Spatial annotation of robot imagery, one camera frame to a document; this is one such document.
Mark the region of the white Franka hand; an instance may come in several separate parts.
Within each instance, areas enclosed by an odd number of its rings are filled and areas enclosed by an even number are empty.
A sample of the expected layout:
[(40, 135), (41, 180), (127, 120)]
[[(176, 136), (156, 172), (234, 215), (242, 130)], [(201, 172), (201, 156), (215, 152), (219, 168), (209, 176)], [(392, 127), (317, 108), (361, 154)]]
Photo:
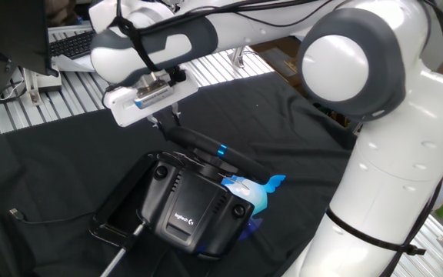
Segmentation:
[(127, 127), (144, 118), (160, 131), (165, 141), (168, 140), (162, 122), (154, 113), (171, 106), (172, 117), (177, 126), (180, 123), (178, 103), (198, 91), (195, 77), (187, 69), (180, 70), (184, 81), (177, 82), (166, 71), (143, 75), (132, 87), (115, 88), (104, 95), (104, 106), (108, 108), (121, 127)]

